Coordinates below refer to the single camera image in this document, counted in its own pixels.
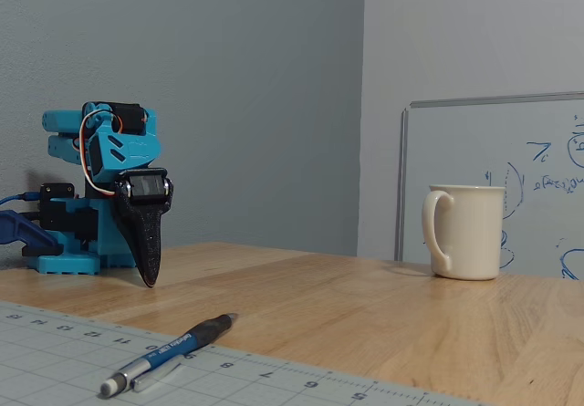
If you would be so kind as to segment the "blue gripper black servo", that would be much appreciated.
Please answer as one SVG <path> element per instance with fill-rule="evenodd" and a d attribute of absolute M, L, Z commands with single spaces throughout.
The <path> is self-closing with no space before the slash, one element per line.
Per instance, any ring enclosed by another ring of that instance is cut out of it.
<path fill-rule="evenodd" d="M 87 196 L 115 196 L 114 220 L 147 287 L 154 287 L 160 272 L 162 216 L 173 194 L 167 171 L 151 167 L 160 153 L 151 135 L 101 131 L 87 139 Z"/>

